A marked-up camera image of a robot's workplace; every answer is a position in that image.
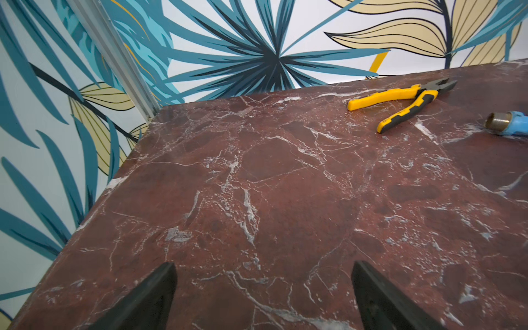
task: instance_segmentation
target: blue tool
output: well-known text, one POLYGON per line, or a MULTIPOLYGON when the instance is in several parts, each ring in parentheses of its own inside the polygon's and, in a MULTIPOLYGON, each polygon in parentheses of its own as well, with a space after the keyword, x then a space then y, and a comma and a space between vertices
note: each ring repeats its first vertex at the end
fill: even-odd
POLYGON ((494 112, 488 116, 484 127, 498 135, 528 136, 528 116, 519 111, 494 112))

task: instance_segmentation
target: yellow pliers handle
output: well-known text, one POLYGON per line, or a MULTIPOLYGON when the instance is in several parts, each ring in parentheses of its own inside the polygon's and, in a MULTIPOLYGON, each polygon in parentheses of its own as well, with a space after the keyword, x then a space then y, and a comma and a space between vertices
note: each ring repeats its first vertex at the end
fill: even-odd
POLYGON ((413 85, 410 88, 394 88, 386 90, 385 92, 374 93, 361 99, 350 100, 348 102, 348 109, 353 111, 381 102, 413 99, 417 96, 416 93, 418 93, 420 87, 421 84, 413 85))
POLYGON ((437 96, 438 96, 437 90, 423 91, 420 94, 420 96, 418 96, 416 100, 414 100, 414 102, 410 106, 406 107, 405 109, 401 111, 396 112, 394 115, 390 116, 389 118, 382 120, 378 124, 378 128, 377 128, 378 133, 383 133, 387 131, 389 128, 392 128, 396 126, 397 124, 414 117, 426 105, 433 102, 437 96))
POLYGON ((375 93, 361 99, 355 99, 348 102, 350 111, 373 106, 386 101, 414 99, 414 102, 405 109, 398 111, 387 119, 382 120, 377 128, 378 133, 383 133, 389 128, 404 122, 419 113, 427 104, 431 103, 438 96, 437 90, 425 90, 417 97, 421 84, 416 84, 410 88, 394 88, 385 92, 375 93))

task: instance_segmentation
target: tropical leaf wallpaper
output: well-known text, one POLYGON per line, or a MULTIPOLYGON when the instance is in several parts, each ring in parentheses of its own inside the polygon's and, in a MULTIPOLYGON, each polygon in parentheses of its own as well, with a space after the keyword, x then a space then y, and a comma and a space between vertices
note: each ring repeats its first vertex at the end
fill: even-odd
POLYGON ((525 0, 101 2, 161 105, 528 57, 525 0))
MULTIPOLYGON (((526 0, 101 2, 161 106, 528 57, 526 0)), ((0 53, 4 330, 148 123, 67 0, 0 0, 0 53)))
POLYGON ((0 0, 0 54, 5 330, 148 126, 65 2, 0 0))

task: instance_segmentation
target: yellow leaf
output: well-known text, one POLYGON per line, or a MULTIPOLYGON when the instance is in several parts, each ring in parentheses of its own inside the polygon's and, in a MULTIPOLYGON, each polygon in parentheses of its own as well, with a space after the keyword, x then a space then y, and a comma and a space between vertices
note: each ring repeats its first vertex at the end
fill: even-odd
MULTIPOLYGON (((131 130, 130 135, 135 136, 139 139, 139 131, 141 131, 141 136, 143 137, 145 136, 145 132, 147 131, 147 129, 148 129, 147 123, 141 124, 138 127, 131 130)), ((127 141, 128 141, 128 145, 130 146, 130 150, 134 150, 134 147, 136 146, 136 142, 129 138, 127 138, 127 141)))
POLYGON ((358 32, 326 34, 348 48, 395 48, 437 58, 445 57, 446 53, 442 31, 419 18, 400 18, 358 32))
MULTIPOLYGON (((348 5, 352 0, 330 0, 339 7, 348 5)), ((363 0, 349 10, 360 14, 385 14, 406 9, 423 9, 436 13, 442 11, 433 0, 363 0)))
POLYGON ((451 14, 453 47, 465 44, 489 17, 497 0, 456 0, 451 14))
MULTIPOLYGON (((512 31, 512 44, 519 35, 521 25, 517 25, 512 31)), ((466 60, 462 63, 463 67, 478 64, 497 63, 504 59, 506 53, 506 34, 501 35, 495 39, 491 39, 488 42, 482 43, 475 46, 471 53, 466 57, 466 60)))
POLYGON ((134 107, 134 103, 126 93, 105 82, 100 82, 99 86, 91 84, 84 87, 80 90, 82 97, 112 110, 124 111, 134 107))
MULTIPOLYGON (((96 145, 99 169, 108 175, 110 164, 110 131, 108 127, 90 109, 72 98, 68 99, 70 101, 71 113, 84 124, 96 145)), ((126 158, 125 152, 120 147, 119 166, 121 166, 126 158)))
POLYGON ((4 313, 0 313, 0 330, 6 330, 9 327, 9 324, 11 324, 11 321, 7 316, 5 316, 4 313))

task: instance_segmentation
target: teal palm leaf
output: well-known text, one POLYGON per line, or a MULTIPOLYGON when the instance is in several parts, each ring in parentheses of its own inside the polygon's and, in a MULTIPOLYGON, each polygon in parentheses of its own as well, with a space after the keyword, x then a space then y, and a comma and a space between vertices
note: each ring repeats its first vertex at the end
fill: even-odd
MULTIPOLYGON (((528 17, 528 2, 526 0, 499 0, 497 9, 486 25, 473 38, 453 52, 480 45, 505 33, 511 34, 513 28, 526 17, 528 17)), ((507 42, 506 52, 510 46, 510 42, 507 42)))
POLYGON ((119 83, 119 80, 105 62, 105 59, 102 57, 101 53, 93 43, 93 40, 81 25, 77 19, 77 16, 75 16, 66 0, 52 0, 52 2, 60 20, 62 21, 62 24, 68 30, 68 33, 70 33, 77 46, 79 46, 81 52, 88 60, 88 63, 90 64, 90 67, 94 73, 105 83, 121 91, 124 91, 123 87, 119 83))
MULTIPOLYGON (((233 54, 233 56, 211 55, 171 50, 170 53, 174 59, 187 63, 205 64, 209 65, 209 67, 178 74, 166 79, 165 82, 227 76, 181 92, 178 94, 180 97, 213 90, 214 92, 201 100, 236 97, 258 92, 273 92, 294 88, 294 81, 302 87, 324 84, 324 82, 302 73, 299 69, 348 76, 375 77, 377 74, 374 72, 321 63, 320 61, 357 58, 387 51, 379 49, 347 49, 281 55, 295 0, 281 0, 276 19, 277 24, 274 23, 271 17, 269 2, 256 1, 259 16, 272 45, 255 28, 240 0, 230 0, 232 9, 225 5, 222 0, 208 0, 224 21, 236 31, 236 35, 225 29, 218 29, 214 22, 190 8, 183 0, 170 1, 194 22, 220 38, 225 48, 224 51, 233 54)), ((187 39, 191 35, 192 33, 184 33, 180 36, 187 39)))
POLYGON ((22 51, 13 30, 9 26, 7 18, 4 14, 4 10, 0 6, 0 41, 7 51, 7 54, 15 64, 18 72, 30 87, 31 91, 37 96, 42 105, 46 110, 57 120, 67 124, 67 122, 62 118, 61 114, 51 101, 48 94, 44 91, 41 83, 38 78, 33 73, 30 64, 27 61, 24 52, 22 51))
MULTIPOLYGON (((33 292, 33 290, 35 290, 35 287, 22 289, 22 290, 17 290, 17 291, 13 291, 13 292, 8 292, 6 294, 0 294, 0 301, 6 300, 6 299, 11 299, 11 298, 18 297, 18 296, 21 296, 21 295, 26 295, 28 293, 33 292)), ((7 315, 7 313, 2 311, 1 309, 0 309, 0 313, 4 313, 4 315, 7 315)))
POLYGON ((33 212, 35 212, 57 242, 64 247, 70 239, 71 234, 53 208, 26 177, 5 157, 2 157, 2 166, 11 178, 11 181, 13 181, 22 196, 26 199, 26 202, 33 212))
POLYGON ((4 129, 9 135, 17 139, 18 141, 33 147, 38 148, 27 136, 27 134, 24 132, 24 129, 22 128, 22 125, 20 125, 20 121, 15 115, 15 112, 13 111, 13 107, 11 106, 11 102, 9 101, 9 98, 7 97, 7 93, 4 88, 4 81, 2 78, 2 75, 0 74, 0 116, 2 116, 2 120, 0 120, 0 127, 4 129))
POLYGON ((2 209, 0 209, 0 231, 52 261, 61 251, 55 242, 35 227, 2 209))
POLYGON ((53 51, 53 49, 50 47, 44 36, 40 33, 39 28, 36 26, 36 24, 31 19, 31 16, 29 12, 27 11, 26 7, 22 4, 22 0, 7 0, 9 3, 11 9, 17 16, 20 23, 25 27, 28 34, 31 36, 31 39, 36 43, 36 45, 39 47, 39 49, 42 51, 44 56, 50 61, 51 65, 57 70, 57 72, 60 74, 62 79, 68 84, 71 90, 73 90, 77 97, 79 97, 81 100, 82 95, 79 92, 79 89, 75 86, 75 83, 71 79, 70 75, 62 65, 61 61, 53 51))
POLYGON ((110 182, 119 169, 119 138, 117 136, 116 126, 108 116, 106 117, 106 122, 110 130, 110 165, 108 169, 108 182, 110 182))
POLYGON ((88 214, 96 200, 97 191, 97 150, 87 128, 80 120, 73 116, 77 133, 81 139, 82 153, 84 156, 84 181, 86 183, 86 198, 84 202, 84 214, 88 214))
POLYGON ((81 196, 79 195, 79 190, 77 189, 77 184, 73 179, 73 174, 70 171, 68 163, 64 159, 62 152, 59 150, 55 142, 53 142, 50 137, 41 131, 37 130, 37 133, 41 136, 46 148, 51 155, 51 159, 55 164, 55 168, 59 173, 61 178, 62 186, 64 192, 66 193, 66 198, 68 199, 68 204, 70 206, 71 214, 75 220, 76 225, 80 225, 82 219, 84 219, 84 209, 82 207, 81 196))
POLYGON ((63 38, 61 33, 57 31, 53 23, 46 17, 42 12, 39 6, 35 3, 34 0, 18 0, 23 2, 25 7, 31 12, 36 21, 40 26, 46 31, 46 33, 51 37, 51 39, 60 47, 60 49, 68 56, 68 58, 90 79, 94 84, 97 84, 97 80, 93 77, 92 73, 81 58, 75 53, 70 44, 63 38))
MULTIPOLYGON (((270 0, 255 0, 259 18, 265 28, 264 35, 255 27, 241 0, 230 0, 229 5, 223 0, 208 0, 212 8, 231 29, 226 29, 209 19, 186 1, 169 1, 191 21, 210 32, 214 37, 191 31, 166 17, 163 13, 162 0, 119 2, 125 10, 112 0, 102 0, 123 41, 129 45, 138 60, 139 70, 150 85, 151 91, 163 105, 182 103, 184 97, 204 91, 216 90, 201 100, 290 89, 295 86, 295 82, 300 86, 325 84, 302 72, 304 70, 350 76, 376 76, 375 73, 365 70, 318 62, 327 60, 323 57, 327 54, 334 54, 336 51, 319 53, 305 59, 302 58, 304 54, 283 56, 284 42, 295 0, 281 0, 276 17, 273 16, 270 0), (194 53, 174 49, 171 34, 227 54, 212 55, 206 51, 194 53), (185 63, 205 64, 210 67, 167 77, 168 65, 172 59, 185 63), (218 76, 228 77, 182 93, 178 92, 172 84, 218 76)), ((304 36, 346 12, 359 1, 353 1, 304 36)), ((342 59, 349 59, 386 51, 345 50, 341 55, 343 55, 342 59)))

